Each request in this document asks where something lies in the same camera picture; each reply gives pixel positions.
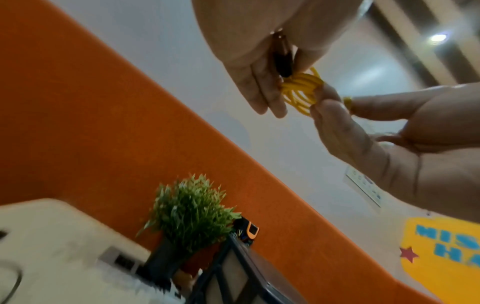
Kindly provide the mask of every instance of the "orange partition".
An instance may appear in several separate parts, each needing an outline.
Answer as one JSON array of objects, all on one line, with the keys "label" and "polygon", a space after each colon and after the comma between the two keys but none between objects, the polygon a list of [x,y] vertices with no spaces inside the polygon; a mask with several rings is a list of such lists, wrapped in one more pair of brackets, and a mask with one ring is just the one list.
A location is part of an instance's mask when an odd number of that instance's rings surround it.
[{"label": "orange partition", "polygon": [[1,204],[61,199],[135,239],[159,182],[206,173],[309,302],[433,302],[52,4],[1,1],[0,31]]}]

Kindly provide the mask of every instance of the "green plant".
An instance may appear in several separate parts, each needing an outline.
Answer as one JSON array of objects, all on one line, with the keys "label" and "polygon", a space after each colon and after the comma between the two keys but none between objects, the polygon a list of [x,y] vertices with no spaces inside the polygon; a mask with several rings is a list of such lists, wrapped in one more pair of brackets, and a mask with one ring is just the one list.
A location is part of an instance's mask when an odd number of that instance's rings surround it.
[{"label": "green plant", "polygon": [[192,175],[173,187],[160,185],[150,219],[138,233],[161,230],[178,249],[195,253],[222,241],[232,230],[233,220],[240,218],[234,208],[220,205],[224,197],[225,191],[212,188],[204,175]]}]

